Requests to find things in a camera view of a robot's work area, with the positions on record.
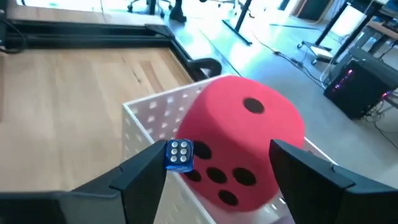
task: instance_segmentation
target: office chair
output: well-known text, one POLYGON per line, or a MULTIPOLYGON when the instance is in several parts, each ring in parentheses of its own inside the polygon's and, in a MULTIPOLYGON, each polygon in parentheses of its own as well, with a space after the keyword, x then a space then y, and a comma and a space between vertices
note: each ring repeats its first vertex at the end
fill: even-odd
MULTIPOLYGON (((209 0, 209 1, 218 2, 218 7, 221 7, 222 4, 232 4, 232 5, 233 5, 233 9, 235 9, 236 6, 239 6, 240 9, 242 9, 243 6, 244 6, 244 3, 242 3, 240 0, 209 0)), ((248 10, 248 12, 249 12, 249 16, 250 16, 251 18, 254 18, 254 16, 251 14, 250 9, 248 10)))
MULTIPOLYGON (((130 4, 127 6, 127 12, 132 13, 132 5, 133 5, 135 2, 138 2, 138 1, 140 1, 140 0, 132 0, 132 1, 130 1, 130 4)), ((161 18, 164 18, 165 14, 164 14, 164 11, 163 11, 163 9, 161 8, 161 6, 160 6, 160 4, 159 4, 159 1, 167 2, 167 3, 169 4, 169 9, 170 9, 170 10, 173 8, 173 6, 172 6, 172 3, 171 3, 169 0, 157 0, 157 1, 156 1, 156 6, 160 9, 160 17, 161 17, 161 18)))

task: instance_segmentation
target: table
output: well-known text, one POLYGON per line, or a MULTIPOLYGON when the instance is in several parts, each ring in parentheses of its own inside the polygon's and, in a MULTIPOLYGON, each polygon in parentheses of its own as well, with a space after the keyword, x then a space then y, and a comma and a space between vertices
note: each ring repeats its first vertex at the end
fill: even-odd
MULTIPOLYGON (((18 6, 9 19, 163 24, 18 6)), ((70 190, 122 161, 122 103, 193 80, 169 49, 26 50, 0 57, 0 191, 70 190)))
POLYGON ((252 42, 245 38, 241 33, 239 33, 239 30, 241 29, 242 23, 244 18, 246 17, 246 14, 248 13, 249 7, 251 5, 252 0, 246 0, 244 4, 242 4, 240 1, 238 1, 239 6, 241 6, 241 14, 239 15, 238 21, 236 22, 235 27, 231 24, 229 19, 223 19, 223 23, 232 31, 234 32, 246 45, 251 45, 252 42))
POLYGON ((362 31, 362 29, 368 24, 368 22, 376 15, 382 13, 381 8, 385 5, 385 0, 346 0, 346 2, 340 7, 339 11, 335 16, 331 19, 331 21, 326 26, 325 30, 322 32, 321 36, 317 39, 317 41, 313 44, 307 41, 302 41, 298 44, 297 48, 301 48, 303 45, 306 45, 313 54, 317 56, 317 59, 312 61, 312 64, 315 65, 317 61, 325 62, 325 63, 335 63, 339 56, 347 49, 347 47, 354 41, 354 39, 358 36, 358 34, 362 31), (331 51, 331 48, 322 47, 320 44, 326 35, 329 33, 331 28, 335 25, 338 18, 342 15, 347 6, 350 5, 355 9, 366 13, 366 17, 362 20, 361 23, 355 28, 355 30, 351 33, 351 35, 344 41, 343 45, 337 50, 336 54, 333 58, 330 58, 329 55, 318 54, 312 50, 312 47, 317 49, 326 50, 327 52, 331 51))
POLYGON ((363 47, 377 32, 382 34, 382 36, 369 49, 368 52, 370 54, 375 54, 389 39, 398 40, 398 32, 394 32, 393 30, 384 27, 380 22, 370 21, 367 28, 363 30, 363 35, 356 41, 355 45, 363 47))

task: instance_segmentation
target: cable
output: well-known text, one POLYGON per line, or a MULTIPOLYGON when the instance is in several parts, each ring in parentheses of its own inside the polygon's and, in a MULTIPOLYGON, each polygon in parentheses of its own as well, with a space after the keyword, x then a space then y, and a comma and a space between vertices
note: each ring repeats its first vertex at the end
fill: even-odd
POLYGON ((289 63, 291 63, 294 67, 296 67, 297 69, 299 69, 305 76, 309 77, 309 79, 311 79, 312 82, 314 82, 317 86, 319 86, 320 88, 323 89, 323 87, 318 83, 320 82, 317 78, 315 78, 310 71, 308 71, 308 69, 304 66, 303 62, 299 62, 298 60, 294 59, 294 58, 290 58, 289 56, 283 54, 282 52, 279 52, 278 50, 273 49, 272 47, 268 46, 267 44, 263 43, 258 37, 257 35, 254 33, 254 31, 252 30, 253 36, 254 38, 256 38, 256 40, 263 45, 264 47, 268 48, 269 50, 272 51, 272 53, 276 56, 280 56, 283 59, 285 59, 286 61, 288 61, 289 63))
POLYGON ((304 55, 303 59, 300 61, 300 63, 304 63, 304 60, 307 57, 307 54, 308 54, 308 48, 305 49, 305 55, 304 55))
POLYGON ((102 0, 99 0, 99 3, 101 4, 101 12, 102 12, 102 17, 104 18, 104 22, 108 23, 106 21, 105 13, 104 13, 104 4, 102 3, 102 0))
POLYGON ((349 37, 349 34, 346 34, 346 35, 344 35, 344 36, 341 36, 341 37, 338 39, 338 42, 339 42, 340 44, 343 44, 344 40, 345 40, 347 37, 349 37))
POLYGON ((24 51, 26 49, 26 45, 27 45, 25 36, 14 25, 12 25, 7 20, 1 20, 1 22, 3 24, 5 24, 6 26, 10 26, 11 28, 13 28, 20 35, 20 37, 22 39, 22 44, 17 49, 0 49, 0 52, 5 53, 5 54, 18 54, 18 53, 21 53, 22 51, 24 51))
POLYGON ((323 84, 323 76, 326 74, 326 69, 328 69, 329 68, 329 66, 330 66, 330 63, 329 63, 329 65, 324 69, 324 71, 322 72, 322 74, 321 74, 321 77, 319 77, 319 81, 320 81, 320 83, 321 83, 321 86, 322 86, 322 88, 326 88, 326 86, 323 84))
POLYGON ((384 134, 384 132, 377 126, 376 123, 373 123, 373 125, 374 125, 374 127, 380 132, 380 134, 381 134, 385 139, 387 139, 387 141, 389 141, 396 149, 398 149, 398 146, 397 146, 395 143, 393 143, 393 142, 384 134))
POLYGON ((383 60, 382 58, 388 54, 395 46, 395 43, 391 44, 390 48, 388 50, 386 50, 383 54, 380 55, 379 60, 383 60))
POLYGON ((372 108, 372 109, 365 115, 364 119, 365 119, 366 122, 372 123, 373 126, 374 126, 374 128, 376 128, 377 131, 379 131, 379 133, 380 133, 387 141, 389 141, 396 149, 398 149, 398 146, 397 146, 394 142, 392 142, 392 141, 385 135, 385 133, 387 133, 387 134, 398 134, 398 131, 393 131, 393 132, 385 131, 385 130, 379 128, 379 126, 377 125, 377 122, 379 122, 379 121, 385 116, 384 113, 385 113, 387 110, 390 109, 390 108, 386 108, 386 109, 384 109, 384 110, 381 110, 381 108, 383 107, 383 105, 384 105, 384 101, 381 99, 380 107, 377 108, 377 105, 376 105, 374 108, 372 108))
POLYGON ((332 9, 331 18, 333 18, 337 14, 337 12, 340 10, 340 7, 343 5, 341 2, 342 2, 342 0, 338 0, 336 2, 335 6, 332 9))

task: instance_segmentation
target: desk leg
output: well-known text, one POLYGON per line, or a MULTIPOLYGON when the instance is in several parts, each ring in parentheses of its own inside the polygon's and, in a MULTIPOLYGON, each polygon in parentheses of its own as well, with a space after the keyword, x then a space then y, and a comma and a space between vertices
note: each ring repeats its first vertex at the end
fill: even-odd
POLYGON ((241 12, 241 14, 240 14, 240 16, 239 16, 239 18, 238 18, 238 21, 236 22, 235 28, 233 27, 233 25, 232 25, 229 21, 223 19, 224 24, 225 24, 226 26, 228 26, 228 28, 230 28, 241 40, 243 40, 243 42, 244 42, 246 45, 251 45, 252 42, 251 42, 250 40, 247 40, 245 37, 243 37, 243 36, 239 33, 239 30, 241 29, 243 20, 244 20, 244 18, 246 17, 246 13, 248 13, 248 10, 249 10, 251 1, 252 1, 252 0, 246 0, 246 2, 244 3, 243 8, 242 8, 242 12, 241 12))
POLYGON ((337 53, 333 57, 332 63, 335 62, 338 57, 349 47, 349 45, 355 40, 359 33, 366 27, 366 24, 373 18, 375 13, 370 13, 365 17, 365 19, 359 24, 357 28, 353 31, 353 33, 347 38, 347 40, 343 43, 343 45, 337 50, 337 53))
POLYGON ((156 9, 156 0, 149 0, 149 15, 154 15, 156 9))
POLYGON ((315 42, 315 45, 320 45, 321 42, 323 41, 323 39, 326 37, 326 35, 328 35, 329 31, 331 30, 331 28, 335 25, 335 23, 337 22, 338 18, 340 18, 341 14, 344 12, 344 10, 347 8, 347 3, 344 3, 339 11, 337 12, 337 14, 335 16, 333 16, 333 18, 331 18, 331 21, 328 23, 328 25, 326 26, 326 28, 323 30, 321 36, 319 36, 319 38, 317 39, 317 41, 315 42))

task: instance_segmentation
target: wooden table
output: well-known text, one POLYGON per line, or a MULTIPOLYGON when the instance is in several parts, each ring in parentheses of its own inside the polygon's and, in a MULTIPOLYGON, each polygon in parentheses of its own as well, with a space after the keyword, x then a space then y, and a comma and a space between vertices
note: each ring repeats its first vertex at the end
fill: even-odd
POLYGON ((372 55, 374 55, 388 40, 398 40, 397 32, 384 27, 381 22, 370 21, 367 27, 363 29, 363 34, 356 41, 355 46, 363 47, 376 33, 380 33, 382 36, 368 50, 372 55))
MULTIPOLYGON (((18 6, 9 19, 161 24, 154 16, 18 6)), ((121 105, 191 83, 170 50, 0 56, 0 190, 70 190, 122 160, 121 105)))

